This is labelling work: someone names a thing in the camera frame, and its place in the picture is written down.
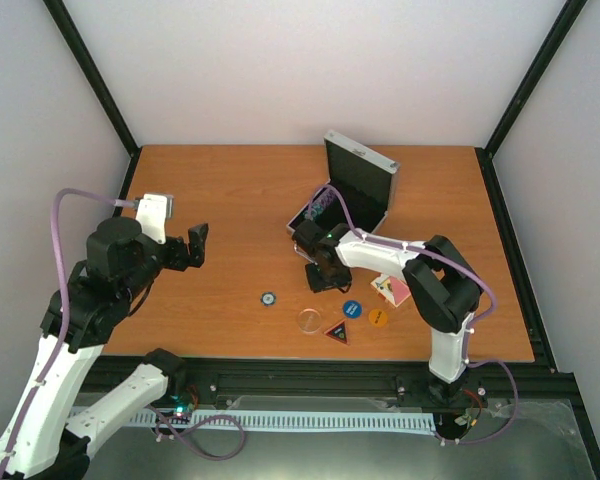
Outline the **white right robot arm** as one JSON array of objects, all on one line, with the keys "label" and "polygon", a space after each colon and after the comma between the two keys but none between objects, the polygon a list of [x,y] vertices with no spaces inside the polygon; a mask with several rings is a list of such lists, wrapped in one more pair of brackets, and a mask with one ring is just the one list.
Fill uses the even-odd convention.
[{"label": "white right robot arm", "polygon": [[452,384],[468,366],[468,339],[485,287],[449,239],[426,242],[380,237],[338,224],[322,229],[312,220],[294,230],[296,249],[309,259],[310,289],[346,291],[353,269],[366,269],[406,283],[421,318],[431,328],[429,371]]}]

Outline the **aluminium poker case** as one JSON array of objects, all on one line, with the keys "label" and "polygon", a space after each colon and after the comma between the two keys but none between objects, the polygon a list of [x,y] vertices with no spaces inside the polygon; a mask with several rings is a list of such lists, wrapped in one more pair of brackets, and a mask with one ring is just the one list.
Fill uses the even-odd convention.
[{"label": "aluminium poker case", "polygon": [[[315,222],[329,231],[349,214],[356,227],[376,232],[392,206],[401,164],[334,130],[324,135],[324,146],[328,180],[316,195],[327,189],[336,199]],[[308,205],[289,221],[289,232],[306,219]]]}]

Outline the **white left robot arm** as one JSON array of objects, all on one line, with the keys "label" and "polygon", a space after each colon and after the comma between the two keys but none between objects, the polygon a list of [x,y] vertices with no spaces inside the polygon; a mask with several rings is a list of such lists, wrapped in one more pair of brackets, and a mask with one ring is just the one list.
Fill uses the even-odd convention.
[{"label": "white left robot arm", "polygon": [[164,349],[146,354],[111,392],[71,416],[81,386],[113,330],[134,315],[164,270],[183,272],[203,265],[209,226],[169,237],[170,195],[147,193],[134,201],[134,217],[102,221],[87,238],[85,260],[64,266],[59,212],[66,188],[51,207],[52,244],[59,289],[43,318],[37,356],[16,411],[0,437],[0,479],[81,479],[102,445],[129,418],[163,399],[181,400],[188,390],[185,361]]}]

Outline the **blue white poker chip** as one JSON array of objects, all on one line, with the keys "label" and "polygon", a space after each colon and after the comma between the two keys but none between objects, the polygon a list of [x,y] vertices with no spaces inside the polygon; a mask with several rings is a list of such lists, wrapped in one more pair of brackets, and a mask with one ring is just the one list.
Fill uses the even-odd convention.
[{"label": "blue white poker chip", "polygon": [[272,306],[276,303],[277,297],[274,292],[264,292],[260,297],[260,301],[265,306]]}]

